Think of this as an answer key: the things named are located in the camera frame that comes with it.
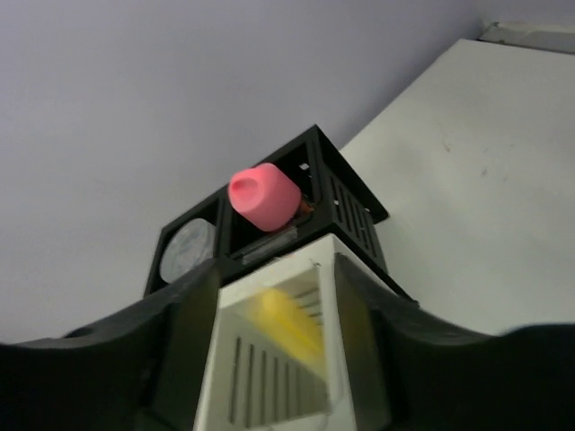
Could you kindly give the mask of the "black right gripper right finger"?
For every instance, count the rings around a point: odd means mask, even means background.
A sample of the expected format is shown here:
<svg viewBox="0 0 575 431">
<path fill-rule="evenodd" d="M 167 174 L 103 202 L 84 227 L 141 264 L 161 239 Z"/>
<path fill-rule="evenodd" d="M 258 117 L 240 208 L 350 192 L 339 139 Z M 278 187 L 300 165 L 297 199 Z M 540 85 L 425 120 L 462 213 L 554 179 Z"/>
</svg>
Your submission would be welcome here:
<svg viewBox="0 0 575 431">
<path fill-rule="evenodd" d="M 574 327 L 459 327 L 337 255 L 334 279 L 361 430 L 571 430 Z"/>
</svg>

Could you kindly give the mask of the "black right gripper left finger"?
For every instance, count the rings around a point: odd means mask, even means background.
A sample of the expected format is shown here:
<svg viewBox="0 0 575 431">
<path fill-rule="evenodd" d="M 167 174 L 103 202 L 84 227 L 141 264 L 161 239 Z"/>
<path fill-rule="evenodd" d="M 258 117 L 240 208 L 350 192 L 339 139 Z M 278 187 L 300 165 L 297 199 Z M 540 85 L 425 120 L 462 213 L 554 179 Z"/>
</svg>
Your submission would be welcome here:
<svg viewBox="0 0 575 431">
<path fill-rule="evenodd" d="M 217 314 L 209 259 L 59 339 L 1 346 L 3 430 L 190 430 Z"/>
</svg>

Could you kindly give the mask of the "clear jar of clips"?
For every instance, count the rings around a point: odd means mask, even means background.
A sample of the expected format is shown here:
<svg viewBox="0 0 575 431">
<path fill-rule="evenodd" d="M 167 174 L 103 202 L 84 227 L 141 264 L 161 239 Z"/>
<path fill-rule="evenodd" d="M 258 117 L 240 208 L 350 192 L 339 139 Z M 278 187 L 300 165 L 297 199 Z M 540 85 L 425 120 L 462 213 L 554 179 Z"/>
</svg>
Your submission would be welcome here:
<svg viewBox="0 0 575 431">
<path fill-rule="evenodd" d="M 203 218 L 185 224 L 169 241 L 160 262 L 160 277 L 173 283 L 214 254 L 216 227 Z"/>
</svg>

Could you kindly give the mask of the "yellow highlighter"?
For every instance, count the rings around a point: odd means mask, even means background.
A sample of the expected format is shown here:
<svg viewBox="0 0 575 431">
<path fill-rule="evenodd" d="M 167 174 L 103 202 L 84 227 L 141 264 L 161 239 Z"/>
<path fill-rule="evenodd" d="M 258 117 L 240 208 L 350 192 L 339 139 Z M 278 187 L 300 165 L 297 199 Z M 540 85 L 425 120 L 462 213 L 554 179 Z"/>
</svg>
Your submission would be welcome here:
<svg viewBox="0 0 575 431">
<path fill-rule="evenodd" d="M 248 304 L 246 317 L 302 364 L 324 367 L 323 331 L 287 293 L 273 288 L 257 294 Z"/>
</svg>

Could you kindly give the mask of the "white slotted organizer box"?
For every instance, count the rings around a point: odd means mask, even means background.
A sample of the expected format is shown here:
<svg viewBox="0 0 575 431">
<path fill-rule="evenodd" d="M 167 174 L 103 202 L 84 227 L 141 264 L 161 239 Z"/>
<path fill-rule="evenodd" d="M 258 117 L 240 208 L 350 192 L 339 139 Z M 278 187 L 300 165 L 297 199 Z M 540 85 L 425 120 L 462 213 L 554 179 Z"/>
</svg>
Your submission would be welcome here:
<svg viewBox="0 0 575 431">
<path fill-rule="evenodd" d="M 224 287 L 199 399 L 196 430 L 353 430 L 356 427 L 338 314 L 334 235 Z M 291 295 L 323 332 L 324 369 L 311 366 L 254 328 L 254 297 Z"/>
</svg>

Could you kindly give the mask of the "black organizer box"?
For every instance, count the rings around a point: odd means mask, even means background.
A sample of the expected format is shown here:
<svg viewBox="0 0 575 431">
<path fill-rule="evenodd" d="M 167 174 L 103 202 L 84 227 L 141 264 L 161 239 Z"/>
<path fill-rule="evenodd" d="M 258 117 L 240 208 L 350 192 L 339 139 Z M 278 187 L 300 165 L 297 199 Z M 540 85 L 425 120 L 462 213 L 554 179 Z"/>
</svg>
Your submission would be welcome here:
<svg viewBox="0 0 575 431">
<path fill-rule="evenodd" d="M 231 207 L 221 187 L 179 215 L 160 232 L 144 293 L 165 287 L 160 262 L 172 237 L 190 220 L 215 226 L 214 256 L 223 285 L 251 274 L 326 234 L 333 233 L 397 295 L 409 295 L 389 276 L 376 236 L 387 210 L 318 126 L 265 157 L 302 191 L 305 210 L 276 233 L 264 233 Z"/>
</svg>

